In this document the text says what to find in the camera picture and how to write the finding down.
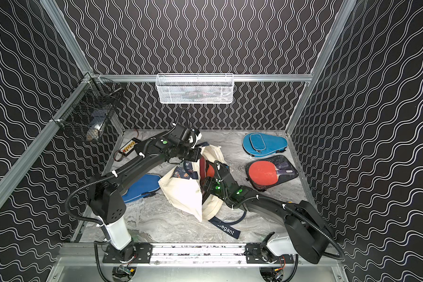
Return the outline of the red paddle case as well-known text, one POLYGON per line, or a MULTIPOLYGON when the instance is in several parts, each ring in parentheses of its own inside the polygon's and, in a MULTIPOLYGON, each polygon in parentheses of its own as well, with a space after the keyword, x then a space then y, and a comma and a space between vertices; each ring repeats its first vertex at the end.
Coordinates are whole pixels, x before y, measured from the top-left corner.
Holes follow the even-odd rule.
POLYGON ((200 180, 205 180, 207 177, 215 177, 215 169, 213 163, 202 157, 199 161, 199 176, 200 180))

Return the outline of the cream canvas tote bag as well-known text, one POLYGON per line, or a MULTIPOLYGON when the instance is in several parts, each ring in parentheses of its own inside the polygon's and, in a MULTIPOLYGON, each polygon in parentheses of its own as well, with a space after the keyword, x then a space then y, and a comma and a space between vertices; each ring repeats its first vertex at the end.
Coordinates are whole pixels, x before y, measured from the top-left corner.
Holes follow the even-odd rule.
MULTIPOLYGON (((199 148, 202 149, 202 157, 208 161, 225 162, 221 147, 205 142, 199 148)), ((202 196, 204 180, 200 180, 199 161, 185 161, 177 165, 161 178, 159 186, 173 207, 194 216, 201 223, 211 223, 230 237, 238 239, 240 231, 233 226, 241 222, 244 216, 233 222, 224 222, 216 217, 223 201, 216 196, 202 196)))

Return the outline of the dark grey paddle case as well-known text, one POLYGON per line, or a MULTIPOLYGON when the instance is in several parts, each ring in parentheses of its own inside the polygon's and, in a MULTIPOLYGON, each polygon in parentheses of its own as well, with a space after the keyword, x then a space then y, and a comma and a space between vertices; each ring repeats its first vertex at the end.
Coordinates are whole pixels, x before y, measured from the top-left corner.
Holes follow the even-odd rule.
POLYGON ((298 177, 298 171, 283 155, 276 155, 248 163, 247 180, 260 192, 298 177))

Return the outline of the royal blue paddle case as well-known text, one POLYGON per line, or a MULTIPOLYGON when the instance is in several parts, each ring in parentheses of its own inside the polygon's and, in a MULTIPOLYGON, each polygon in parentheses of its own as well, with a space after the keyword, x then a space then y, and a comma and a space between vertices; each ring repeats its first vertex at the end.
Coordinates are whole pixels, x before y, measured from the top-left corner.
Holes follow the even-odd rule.
POLYGON ((122 196, 124 203, 132 203, 139 199, 152 197, 160 189, 159 175, 146 174, 142 176, 137 182, 132 184, 129 190, 122 196))

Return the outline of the teal paddle case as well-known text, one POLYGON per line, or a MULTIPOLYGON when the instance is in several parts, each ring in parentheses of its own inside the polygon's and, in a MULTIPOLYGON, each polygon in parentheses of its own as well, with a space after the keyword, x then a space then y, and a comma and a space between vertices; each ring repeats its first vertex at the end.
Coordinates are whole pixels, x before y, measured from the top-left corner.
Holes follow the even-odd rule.
POLYGON ((285 137, 252 132, 244 136, 243 150, 252 157, 265 157, 274 153, 282 153, 288 147, 285 137))

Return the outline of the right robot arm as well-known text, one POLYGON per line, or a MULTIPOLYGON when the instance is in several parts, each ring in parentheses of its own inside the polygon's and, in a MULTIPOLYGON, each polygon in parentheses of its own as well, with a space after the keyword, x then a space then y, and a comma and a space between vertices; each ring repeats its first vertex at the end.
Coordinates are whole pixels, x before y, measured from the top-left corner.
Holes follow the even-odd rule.
POLYGON ((228 165, 219 161, 205 161, 199 171, 204 177, 202 189, 207 195, 218 197, 231 209, 257 213, 284 226, 284 233, 271 233, 266 237, 262 244, 265 252, 276 257, 299 255, 312 264, 317 264, 322 257, 345 260, 334 232, 309 202, 282 202, 239 185, 228 165))

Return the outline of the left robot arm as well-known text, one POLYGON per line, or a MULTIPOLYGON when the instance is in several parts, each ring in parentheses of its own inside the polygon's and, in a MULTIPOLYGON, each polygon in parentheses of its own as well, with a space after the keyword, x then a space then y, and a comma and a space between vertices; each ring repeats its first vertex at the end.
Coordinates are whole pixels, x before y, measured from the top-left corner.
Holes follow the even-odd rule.
POLYGON ((85 222, 92 222, 102 229, 106 242, 117 251, 130 248, 133 239, 124 221, 126 204, 122 194, 142 176, 158 165, 178 158, 182 161, 197 162, 202 157, 196 147, 201 138, 198 129, 190 129, 180 124, 173 128, 138 142, 133 148, 138 155, 120 168, 82 186, 72 192, 65 201, 67 214, 85 222), (96 216, 76 215, 71 209, 71 200, 80 192, 88 192, 88 206, 96 216))

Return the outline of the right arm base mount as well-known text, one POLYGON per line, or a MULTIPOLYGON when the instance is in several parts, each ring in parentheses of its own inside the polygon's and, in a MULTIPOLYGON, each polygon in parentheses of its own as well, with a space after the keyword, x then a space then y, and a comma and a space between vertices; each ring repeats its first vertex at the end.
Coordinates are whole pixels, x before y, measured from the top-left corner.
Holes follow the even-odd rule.
POLYGON ((276 256, 261 243, 248 243, 244 248, 243 255, 248 264, 293 264, 294 256, 282 255, 276 256))

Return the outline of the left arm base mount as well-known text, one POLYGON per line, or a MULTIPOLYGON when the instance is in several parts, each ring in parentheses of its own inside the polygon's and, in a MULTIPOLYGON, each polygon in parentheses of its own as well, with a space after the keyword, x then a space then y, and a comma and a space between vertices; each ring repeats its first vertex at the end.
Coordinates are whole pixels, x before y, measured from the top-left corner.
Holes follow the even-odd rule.
POLYGON ((131 243, 123 250, 115 249, 111 244, 107 247, 102 263, 127 264, 149 263, 152 257, 153 245, 149 243, 131 243))

